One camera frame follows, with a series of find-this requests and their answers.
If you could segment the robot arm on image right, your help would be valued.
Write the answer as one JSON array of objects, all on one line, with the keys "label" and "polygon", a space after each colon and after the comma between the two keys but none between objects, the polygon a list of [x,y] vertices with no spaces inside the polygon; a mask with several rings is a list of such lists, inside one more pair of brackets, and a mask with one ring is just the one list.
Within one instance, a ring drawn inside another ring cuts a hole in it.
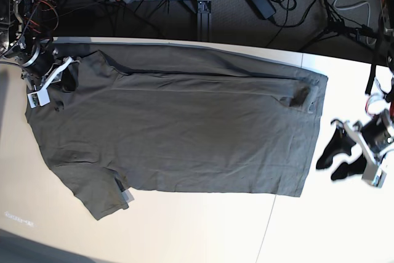
[{"label": "robot arm on image right", "polygon": [[383,162],[388,153],[393,151],[393,91],[385,92],[380,89],[372,93],[372,87],[379,87],[376,69],[382,52],[386,53],[386,66],[393,69],[393,0],[379,0],[381,13],[378,19],[378,29],[373,31],[368,26],[358,28],[346,26],[343,17],[328,0],[323,0],[326,11],[326,27],[314,39],[313,44],[328,38],[345,36],[359,43],[359,38],[375,40],[369,78],[365,93],[367,101],[365,112],[370,116],[366,124],[357,121],[350,124],[339,119],[332,120],[336,129],[323,154],[316,163],[316,169],[327,169],[332,165],[333,158],[341,153],[352,154],[352,148],[359,146],[361,155],[352,163],[342,163],[332,173],[333,181],[343,180],[360,174],[370,186],[381,187],[387,175]]}]

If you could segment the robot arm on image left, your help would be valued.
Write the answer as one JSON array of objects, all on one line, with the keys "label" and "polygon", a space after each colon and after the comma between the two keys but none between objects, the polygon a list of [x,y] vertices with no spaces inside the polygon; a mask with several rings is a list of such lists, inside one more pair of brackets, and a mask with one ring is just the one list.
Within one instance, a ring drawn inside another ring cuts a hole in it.
[{"label": "robot arm on image left", "polygon": [[66,61],[41,19],[45,11],[57,13],[49,0],[1,0],[1,61],[20,68],[32,91]]}]

